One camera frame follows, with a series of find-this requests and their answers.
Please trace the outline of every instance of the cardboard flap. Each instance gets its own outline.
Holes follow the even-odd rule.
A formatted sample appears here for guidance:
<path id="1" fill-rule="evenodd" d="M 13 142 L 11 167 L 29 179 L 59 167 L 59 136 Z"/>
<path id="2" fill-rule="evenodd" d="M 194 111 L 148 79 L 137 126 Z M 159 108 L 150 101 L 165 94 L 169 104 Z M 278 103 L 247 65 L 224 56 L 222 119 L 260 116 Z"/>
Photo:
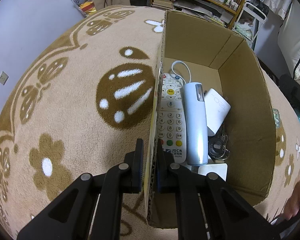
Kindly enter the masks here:
<path id="1" fill-rule="evenodd" d="M 243 41 L 244 38 L 235 34 L 231 35 L 209 67 L 219 69 Z"/>
<path id="2" fill-rule="evenodd" d="M 231 152 L 227 182 L 266 197 L 274 170 L 275 123 L 265 80 L 246 42 L 226 60 L 219 75 L 223 95 L 231 105 L 225 120 Z"/>
<path id="3" fill-rule="evenodd" d="M 232 35 L 231 30 L 199 17 L 168 11 L 164 56 L 178 55 L 178 60 L 209 66 Z"/>

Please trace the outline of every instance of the white wall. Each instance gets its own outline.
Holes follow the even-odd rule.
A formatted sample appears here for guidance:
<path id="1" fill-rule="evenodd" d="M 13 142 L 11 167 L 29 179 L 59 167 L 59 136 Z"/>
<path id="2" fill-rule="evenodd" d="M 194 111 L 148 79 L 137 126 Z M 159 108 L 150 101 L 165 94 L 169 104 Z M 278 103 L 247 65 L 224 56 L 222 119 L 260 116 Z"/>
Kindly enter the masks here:
<path id="1" fill-rule="evenodd" d="M 70 0 L 0 1 L 0 113 L 29 65 L 58 36 L 83 19 Z"/>
<path id="2" fill-rule="evenodd" d="M 255 53 L 277 76 L 289 73 L 288 66 L 278 46 L 278 33 L 283 20 L 271 10 L 267 22 L 261 26 L 257 36 Z"/>

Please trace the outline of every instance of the white remote control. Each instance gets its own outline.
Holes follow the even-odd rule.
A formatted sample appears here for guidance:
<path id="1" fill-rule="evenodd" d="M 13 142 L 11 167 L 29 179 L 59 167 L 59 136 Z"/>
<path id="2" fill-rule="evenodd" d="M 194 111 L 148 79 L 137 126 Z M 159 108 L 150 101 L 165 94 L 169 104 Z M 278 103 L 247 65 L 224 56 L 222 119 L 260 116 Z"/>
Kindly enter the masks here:
<path id="1" fill-rule="evenodd" d="M 176 163 L 186 160 L 186 117 L 182 104 L 183 81 L 175 74 L 163 74 L 159 111 L 159 139 Z"/>
<path id="2" fill-rule="evenodd" d="M 202 84 L 185 84 L 184 99 L 187 126 L 187 164 L 201 166 L 208 163 L 208 127 Z"/>

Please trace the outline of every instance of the beige carpet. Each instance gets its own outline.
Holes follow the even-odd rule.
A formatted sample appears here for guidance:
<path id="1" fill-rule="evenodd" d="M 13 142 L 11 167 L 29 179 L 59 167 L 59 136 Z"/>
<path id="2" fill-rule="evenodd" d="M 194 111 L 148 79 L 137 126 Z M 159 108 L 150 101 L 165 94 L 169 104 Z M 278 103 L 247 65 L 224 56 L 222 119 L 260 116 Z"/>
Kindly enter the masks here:
<path id="1" fill-rule="evenodd" d="M 163 19 L 153 8 L 105 8 L 22 76 L 0 115 L 0 223 L 14 239 L 80 174 L 119 164 L 137 138 L 146 154 Z M 143 194 L 123 202 L 122 239 L 177 239 L 147 226 Z"/>

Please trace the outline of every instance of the corrugated cardboard edge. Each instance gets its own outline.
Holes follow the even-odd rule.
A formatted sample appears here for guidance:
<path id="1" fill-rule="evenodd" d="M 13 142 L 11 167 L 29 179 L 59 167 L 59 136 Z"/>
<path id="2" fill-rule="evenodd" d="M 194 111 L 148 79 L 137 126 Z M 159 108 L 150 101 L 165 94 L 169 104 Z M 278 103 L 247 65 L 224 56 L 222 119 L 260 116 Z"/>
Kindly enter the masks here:
<path id="1" fill-rule="evenodd" d="M 151 217 L 152 217 L 152 200 L 154 198 L 154 171 L 156 165 L 156 155 L 157 155 L 157 146 L 158 141 L 156 138 L 157 135 L 157 122 L 158 122 L 158 111 L 159 111 L 159 102 L 158 98 L 161 98 L 161 88 L 162 87 L 162 55 L 164 55 L 164 46 L 165 43 L 165 27 L 166 27 L 166 18 L 167 13 L 165 14 L 164 20 L 164 28 L 162 32 L 162 41 L 158 48 L 158 61 L 156 68 L 156 82 L 155 82 L 155 95 L 154 103 L 153 103 L 153 111 L 152 111 L 152 120 L 151 120 L 151 128 L 149 135 L 149 146 L 147 153 L 147 162 L 146 162 L 146 173 L 144 180 L 144 195 L 145 195 L 145 206 L 146 206 L 146 220 L 149 225 L 151 225 Z"/>

